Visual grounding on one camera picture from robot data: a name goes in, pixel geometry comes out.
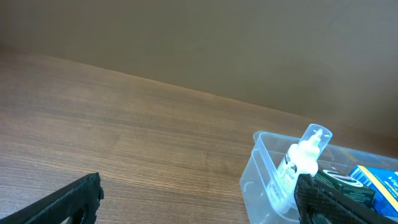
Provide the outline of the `blue VapoDrops box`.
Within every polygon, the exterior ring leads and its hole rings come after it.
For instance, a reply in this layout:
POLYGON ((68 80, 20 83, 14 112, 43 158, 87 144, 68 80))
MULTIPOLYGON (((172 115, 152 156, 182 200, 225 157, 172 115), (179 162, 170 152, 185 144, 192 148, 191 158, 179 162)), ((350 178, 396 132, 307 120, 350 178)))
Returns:
POLYGON ((373 209, 378 214, 397 222, 397 171, 355 166, 349 176, 375 191, 373 209))

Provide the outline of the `white spray bottle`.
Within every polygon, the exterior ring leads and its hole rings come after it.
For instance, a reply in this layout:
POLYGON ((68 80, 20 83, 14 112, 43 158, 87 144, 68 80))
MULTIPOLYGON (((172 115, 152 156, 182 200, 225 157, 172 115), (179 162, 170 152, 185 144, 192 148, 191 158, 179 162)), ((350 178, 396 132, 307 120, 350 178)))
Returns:
POLYGON ((276 169, 275 180, 267 186, 272 207, 280 214, 287 213, 294 204, 294 190, 300 174, 314 176, 318 172, 317 159, 333 134, 319 124, 310 124, 298 143, 292 144, 276 169))

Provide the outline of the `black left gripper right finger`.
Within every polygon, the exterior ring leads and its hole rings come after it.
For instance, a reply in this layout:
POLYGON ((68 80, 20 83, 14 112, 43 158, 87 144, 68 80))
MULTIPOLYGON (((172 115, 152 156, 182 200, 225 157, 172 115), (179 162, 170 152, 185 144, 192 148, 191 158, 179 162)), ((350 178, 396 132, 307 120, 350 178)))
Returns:
POLYGON ((309 174, 300 174, 294 190, 300 224, 395 224, 309 174))

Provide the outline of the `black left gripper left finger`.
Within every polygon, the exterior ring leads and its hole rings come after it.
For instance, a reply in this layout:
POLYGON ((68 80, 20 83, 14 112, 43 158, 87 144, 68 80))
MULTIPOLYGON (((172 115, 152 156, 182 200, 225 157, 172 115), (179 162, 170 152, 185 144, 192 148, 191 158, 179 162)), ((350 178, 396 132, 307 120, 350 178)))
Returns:
POLYGON ((1 219, 1 224, 94 224, 104 199, 99 173, 91 173, 1 219))

